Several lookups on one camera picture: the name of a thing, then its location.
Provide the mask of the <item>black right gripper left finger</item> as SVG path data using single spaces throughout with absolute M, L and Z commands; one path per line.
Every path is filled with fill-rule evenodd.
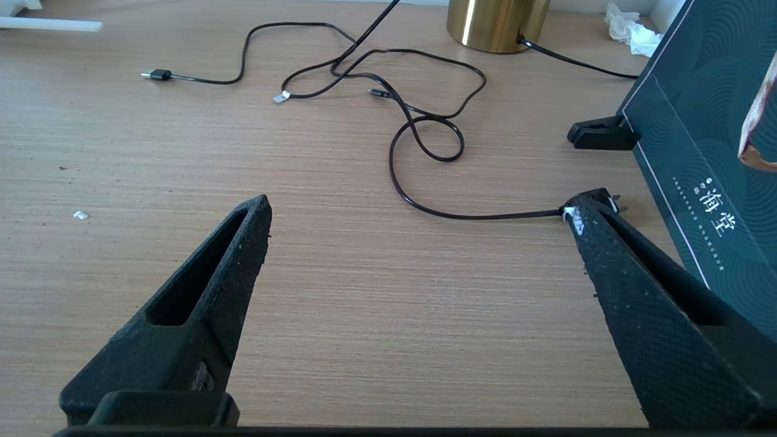
M 264 195 L 235 207 L 61 390 L 67 423 L 120 390 L 224 391 L 271 221 Z

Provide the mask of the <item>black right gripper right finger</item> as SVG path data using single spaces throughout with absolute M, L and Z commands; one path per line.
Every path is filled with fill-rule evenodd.
M 562 207 L 652 429 L 774 430 L 775 341 L 625 221 L 608 193 Z

